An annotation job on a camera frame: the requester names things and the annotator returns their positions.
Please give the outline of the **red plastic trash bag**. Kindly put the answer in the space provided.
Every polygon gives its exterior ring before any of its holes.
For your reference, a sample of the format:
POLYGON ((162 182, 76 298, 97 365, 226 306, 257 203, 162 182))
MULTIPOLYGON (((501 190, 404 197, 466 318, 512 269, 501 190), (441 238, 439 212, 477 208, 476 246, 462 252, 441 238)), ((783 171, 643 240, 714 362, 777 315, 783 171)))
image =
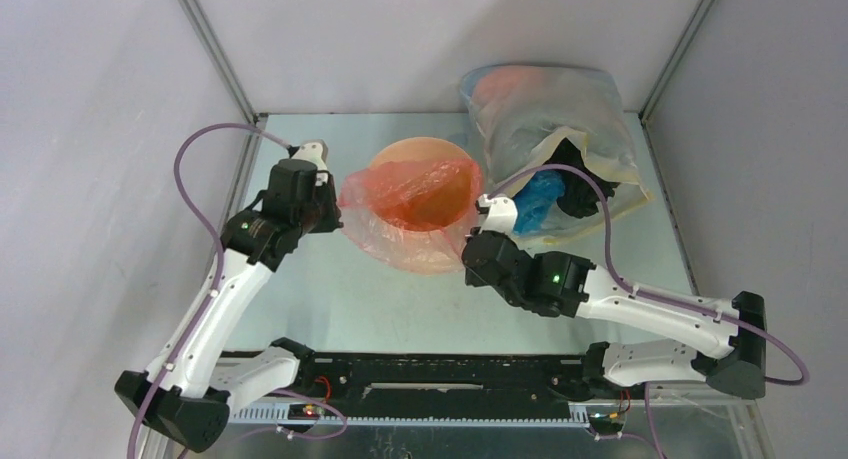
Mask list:
POLYGON ((421 275, 459 272, 482 173, 469 158, 386 162, 345 179, 342 232, 372 258, 421 275))

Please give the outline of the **beige plastic trash bin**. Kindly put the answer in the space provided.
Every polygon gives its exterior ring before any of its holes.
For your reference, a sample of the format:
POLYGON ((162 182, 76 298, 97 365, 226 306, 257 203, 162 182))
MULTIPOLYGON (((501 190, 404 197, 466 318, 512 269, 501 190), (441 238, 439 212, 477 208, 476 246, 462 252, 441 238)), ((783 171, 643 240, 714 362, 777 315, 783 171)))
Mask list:
POLYGON ((459 271, 481 188, 478 163, 447 140, 412 137, 384 148, 364 178, 364 249, 406 272, 459 271))

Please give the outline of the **large translucent storage bag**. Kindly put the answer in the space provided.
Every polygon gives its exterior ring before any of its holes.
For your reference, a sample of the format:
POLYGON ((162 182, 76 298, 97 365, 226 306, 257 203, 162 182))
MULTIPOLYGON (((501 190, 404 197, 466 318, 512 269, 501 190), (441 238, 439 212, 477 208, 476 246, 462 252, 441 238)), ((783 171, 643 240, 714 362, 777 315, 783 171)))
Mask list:
POLYGON ((489 66, 466 74, 460 95, 475 129, 478 156, 491 189, 510 198, 537 172, 557 170, 566 192, 542 229, 518 236, 556 244, 603 225, 600 202, 568 165, 602 190, 612 218, 647 204, 652 195, 612 76, 604 71, 530 65, 489 66))

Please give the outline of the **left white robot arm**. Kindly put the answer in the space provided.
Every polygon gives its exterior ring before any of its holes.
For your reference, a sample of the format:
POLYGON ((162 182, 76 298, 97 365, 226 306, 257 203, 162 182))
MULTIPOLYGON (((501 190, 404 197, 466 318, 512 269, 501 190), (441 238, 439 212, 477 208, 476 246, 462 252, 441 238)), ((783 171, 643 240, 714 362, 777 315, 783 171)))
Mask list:
POLYGON ((137 423, 192 452, 209 449, 235 410, 234 387, 213 381, 227 339, 300 239, 340 226, 324 160, 278 161, 267 188, 225 224, 207 280, 172 338, 144 371, 118 377, 114 391, 137 423))

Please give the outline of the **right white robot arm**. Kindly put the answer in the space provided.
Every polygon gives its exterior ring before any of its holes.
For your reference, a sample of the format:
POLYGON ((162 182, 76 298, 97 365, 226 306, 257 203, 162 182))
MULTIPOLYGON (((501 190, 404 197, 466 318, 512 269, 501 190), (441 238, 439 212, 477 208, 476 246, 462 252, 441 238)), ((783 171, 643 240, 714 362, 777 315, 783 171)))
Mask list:
POLYGON ((483 231, 461 254, 465 281, 490 287, 509 305, 543 317, 609 321, 658 335, 639 344, 601 342, 583 357, 585 390, 606 397, 618 387, 646 382, 703 382, 741 399, 766 392, 766 341, 761 296, 743 291, 732 299, 675 296, 674 304, 627 292, 592 261, 565 252, 530 255, 506 235, 483 231))

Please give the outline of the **blue plastic trash bag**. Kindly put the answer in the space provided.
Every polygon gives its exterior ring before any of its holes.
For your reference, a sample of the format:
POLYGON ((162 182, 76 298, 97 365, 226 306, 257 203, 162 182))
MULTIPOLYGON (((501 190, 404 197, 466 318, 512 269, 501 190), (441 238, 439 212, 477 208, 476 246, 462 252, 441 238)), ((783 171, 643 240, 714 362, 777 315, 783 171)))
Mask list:
POLYGON ((565 192, 565 182, 557 170, 535 173, 513 197, 518 212, 513 232, 527 235, 540 231, 551 207, 565 192))

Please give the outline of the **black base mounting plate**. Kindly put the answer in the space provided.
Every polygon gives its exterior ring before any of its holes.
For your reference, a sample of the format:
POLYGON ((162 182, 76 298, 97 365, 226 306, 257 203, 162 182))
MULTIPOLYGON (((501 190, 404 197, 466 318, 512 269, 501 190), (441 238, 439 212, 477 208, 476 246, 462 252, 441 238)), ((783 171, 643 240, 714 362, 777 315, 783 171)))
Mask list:
POLYGON ((641 400, 584 366, 579 355, 315 352, 289 390, 326 399, 349 419, 559 420, 573 404, 641 400))

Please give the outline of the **right circuit board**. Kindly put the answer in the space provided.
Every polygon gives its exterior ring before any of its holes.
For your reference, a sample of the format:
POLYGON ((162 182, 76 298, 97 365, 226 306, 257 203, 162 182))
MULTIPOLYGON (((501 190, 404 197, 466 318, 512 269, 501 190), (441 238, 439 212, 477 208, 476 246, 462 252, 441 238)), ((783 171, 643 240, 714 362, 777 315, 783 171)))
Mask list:
POLYGON ((590 413, 588 416, 589 432, 599 439, 605 437, 617 438, 621 435, 625 419, 619 412, 590 413))

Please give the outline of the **circuit board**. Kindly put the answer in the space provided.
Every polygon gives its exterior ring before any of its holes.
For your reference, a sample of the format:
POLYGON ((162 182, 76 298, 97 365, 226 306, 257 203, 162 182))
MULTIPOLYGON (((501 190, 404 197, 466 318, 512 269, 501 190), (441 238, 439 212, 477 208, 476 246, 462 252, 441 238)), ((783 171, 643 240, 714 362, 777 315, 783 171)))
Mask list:
POLYGON ((619 412, 590 413, 588 416, 589 432, 599 439, 605 437, 617 438, 621 435, 625 419, 619 412))
POLYGON ((325 409, 314 404, 293 404, 289 406, 287 418, 289 420, 314 420, 323 418, 325 409))

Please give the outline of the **left circuit board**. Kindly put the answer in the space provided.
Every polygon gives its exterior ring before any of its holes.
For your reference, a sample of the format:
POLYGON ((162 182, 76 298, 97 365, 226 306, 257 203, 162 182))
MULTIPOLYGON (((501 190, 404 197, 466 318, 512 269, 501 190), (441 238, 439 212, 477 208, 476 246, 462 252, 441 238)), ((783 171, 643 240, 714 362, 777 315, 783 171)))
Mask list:
POLYGON ((314 420, 323 418, 325 409, 314 404, 293 404, 289 406, 287 418, 289 420, 314 420))

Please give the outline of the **aluminium frame rail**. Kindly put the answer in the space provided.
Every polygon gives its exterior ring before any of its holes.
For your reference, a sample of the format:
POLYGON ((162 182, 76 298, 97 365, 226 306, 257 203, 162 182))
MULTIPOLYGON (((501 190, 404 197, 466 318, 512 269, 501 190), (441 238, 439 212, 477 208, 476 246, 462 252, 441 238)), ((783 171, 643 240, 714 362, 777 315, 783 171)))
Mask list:
POLYGON ((293 353, 271 347, 214 370, 198 393, 173 386, 157 398, 170 426, 211 418, 218 433, 229 416, 262 397, 293 392, 286 422, 329 416, 342 421, 412 423, 562 422, 571 406, 595 399, 629 402, 643 383, 620 385, 601 373, 596 354, 439 355, 293 353))

